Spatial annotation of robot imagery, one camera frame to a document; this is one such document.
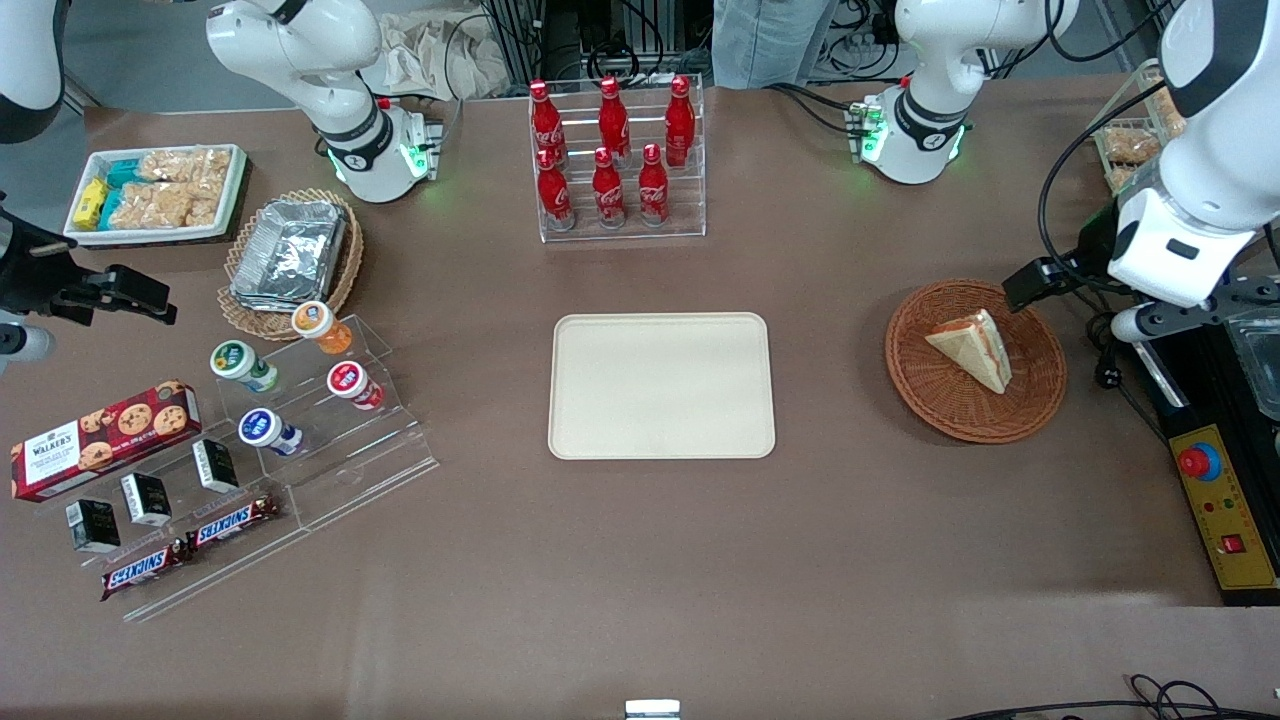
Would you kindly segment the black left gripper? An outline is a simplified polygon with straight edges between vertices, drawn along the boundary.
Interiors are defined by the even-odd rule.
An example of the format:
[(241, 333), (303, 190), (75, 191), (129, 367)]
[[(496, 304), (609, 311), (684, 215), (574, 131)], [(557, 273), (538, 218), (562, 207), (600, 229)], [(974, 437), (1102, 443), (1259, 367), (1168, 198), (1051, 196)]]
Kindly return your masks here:
[(1005, 302), (1010, 313), (1021, 313), (1032, 305), (1089, 286), (1105, 293), (1121, 293), (1123, 283), (1108, 274), (1119, 219), (1119, 204), (1111, 199), (1094, 213), (1076, 234), (1070, 250), (1055, 249), (1059, 260), (1037, 258), (1004, 281)]

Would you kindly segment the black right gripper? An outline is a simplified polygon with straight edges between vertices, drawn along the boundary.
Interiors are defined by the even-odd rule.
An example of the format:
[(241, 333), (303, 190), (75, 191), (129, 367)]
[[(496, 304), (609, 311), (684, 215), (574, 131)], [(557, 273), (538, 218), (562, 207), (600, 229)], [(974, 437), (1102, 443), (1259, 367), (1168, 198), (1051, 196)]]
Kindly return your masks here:
[[(110, 299), (92, 278), (95, 272), (76, 263), (70, 251), (78, 243), (1, 210), (3, 238), (1, 306), (19, 316), (55, 316), (91, 325), (97, 310), (114, 313), (120, 304)], [(166, 302), (169, 286), (133, 268), (118, 266), (118, 299), (134, 302), (134, 313), (160, 322), (177, 323), (178, 307)]]

